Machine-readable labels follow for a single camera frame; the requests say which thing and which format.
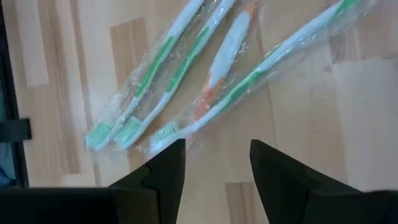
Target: light wood floor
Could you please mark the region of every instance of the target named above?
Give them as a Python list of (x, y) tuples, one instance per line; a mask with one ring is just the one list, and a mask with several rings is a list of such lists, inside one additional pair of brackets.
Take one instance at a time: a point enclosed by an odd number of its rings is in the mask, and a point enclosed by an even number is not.
[[(255, 64), (335, 2), (264, 1), (258, 41), (242, 64)], [(24, 143), (31, 186), (107, 186), (144, 162), (134, 150), (92, 158), (83, 135), (182, 3), (2, 0), (19, 112), (32, 122), (33, 140)], [(187, 159), (178, 222), (266, 223), (251, 139), (358, 189), (398, 189), (397, 12), (397, 0), (383, 1), (202, 130)], [(233, 17), (145, 136), (200, 91)]]

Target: black frame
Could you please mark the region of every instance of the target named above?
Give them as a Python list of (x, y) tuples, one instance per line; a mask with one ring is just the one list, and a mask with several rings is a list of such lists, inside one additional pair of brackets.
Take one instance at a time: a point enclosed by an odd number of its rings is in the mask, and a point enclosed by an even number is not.
[[(15, 93), (14, 78), (12, 76), (11, 61), (6, 35), (6, 26), (2, 5), (0, 3), (0, 79), (4, 91), (4, 104), (7, 120), (19, 119), (17, 97)], [(25, 161), (24, 145), (22, 142), (11, 144), (12, 158), (14, 159), (14, 169), (16, 184), (18, 187), (28, 188), (29, 180)]]

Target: wooden table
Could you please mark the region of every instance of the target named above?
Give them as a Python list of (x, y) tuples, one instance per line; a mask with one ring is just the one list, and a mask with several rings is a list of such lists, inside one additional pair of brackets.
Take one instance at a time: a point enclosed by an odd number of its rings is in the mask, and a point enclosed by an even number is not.
[[(265, 1), (246, 62), (336, 2)], [(83, 135), (182, 2), (2, 0), (19, 112), (32, 121), (32, 187), (106, 186), (144, 162), (135, 150), (92, 157)], [(236, 9), (145, 136), (197, 96)], [(251, 139), (361, 190), (397, 189), (397, 12), (398, 1), (384, 1), (207, 126), (189, 152), (179, 223), (265, 222)]]

